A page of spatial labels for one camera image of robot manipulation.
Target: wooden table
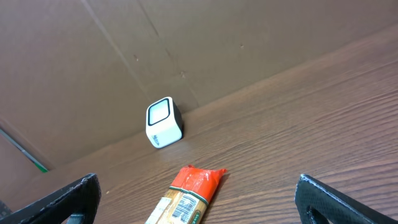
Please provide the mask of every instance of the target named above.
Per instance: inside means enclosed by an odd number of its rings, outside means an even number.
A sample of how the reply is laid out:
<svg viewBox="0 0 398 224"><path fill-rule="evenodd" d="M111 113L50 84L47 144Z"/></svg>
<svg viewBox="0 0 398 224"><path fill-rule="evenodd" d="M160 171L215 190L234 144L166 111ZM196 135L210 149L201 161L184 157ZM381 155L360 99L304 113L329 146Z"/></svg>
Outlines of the wooden table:
<svg viewBox="0 0 398 224"><path fill-rule="evenodd" d="M94 172L96 222L143 223L194 164L229 170L204 223L299 222L302 173L398 219L397 61L392 26L186 114L184 139L169 147L140 133L38 176L8 204L22 208Z"/></svg>

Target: small white box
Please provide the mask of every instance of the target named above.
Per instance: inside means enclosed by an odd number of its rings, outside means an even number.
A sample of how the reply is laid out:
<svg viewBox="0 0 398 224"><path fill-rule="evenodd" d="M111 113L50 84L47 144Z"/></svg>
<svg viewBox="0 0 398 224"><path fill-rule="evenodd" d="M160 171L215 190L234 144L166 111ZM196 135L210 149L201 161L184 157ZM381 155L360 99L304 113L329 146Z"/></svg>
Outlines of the small white box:
<svg viewBox="0 0 398 224"><path fill-rule="evenodd" d="M147 109L147 136L156 148L168 146L182 138L182 116L171 97L165 97Z"/></svg>

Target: snack package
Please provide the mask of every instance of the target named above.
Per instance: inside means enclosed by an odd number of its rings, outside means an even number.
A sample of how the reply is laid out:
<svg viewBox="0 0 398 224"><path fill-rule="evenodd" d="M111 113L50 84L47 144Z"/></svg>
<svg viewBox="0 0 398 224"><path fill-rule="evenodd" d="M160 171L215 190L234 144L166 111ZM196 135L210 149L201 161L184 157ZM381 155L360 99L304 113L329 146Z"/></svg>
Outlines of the snack package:
<svg viewBox="0 0 398 224"><path fill-rule="evenodd" d="M183 167L145 224L198 224L226 169Z"/></svg>

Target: device screen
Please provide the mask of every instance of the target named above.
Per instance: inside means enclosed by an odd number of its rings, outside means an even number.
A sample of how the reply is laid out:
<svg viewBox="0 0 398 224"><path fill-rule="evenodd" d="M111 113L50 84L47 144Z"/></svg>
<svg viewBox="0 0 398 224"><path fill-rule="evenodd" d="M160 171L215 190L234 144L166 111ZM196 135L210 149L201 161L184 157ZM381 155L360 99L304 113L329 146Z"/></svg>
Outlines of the device screen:
<svg viewBox="0 0 398 224"><path fill-rule="evenodd" d="M169 100L164 99L149 108L149 125L162 121L169 115Z"/></svg>

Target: green logo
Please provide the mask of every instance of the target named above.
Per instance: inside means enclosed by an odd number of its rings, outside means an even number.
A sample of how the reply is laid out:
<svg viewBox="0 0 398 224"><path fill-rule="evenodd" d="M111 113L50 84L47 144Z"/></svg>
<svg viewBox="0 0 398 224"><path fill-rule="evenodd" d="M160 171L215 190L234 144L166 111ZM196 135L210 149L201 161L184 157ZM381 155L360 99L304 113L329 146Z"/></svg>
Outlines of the green logo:
<svg viewBox="0 0 398 224"><path fill-rule="evenodd" d="M191 224L197 224L198 221L199 221L199 218L200 218L200 211L197 210L197 211L195 212L195 216L193 217L193 220L192 220Z"/></svg>

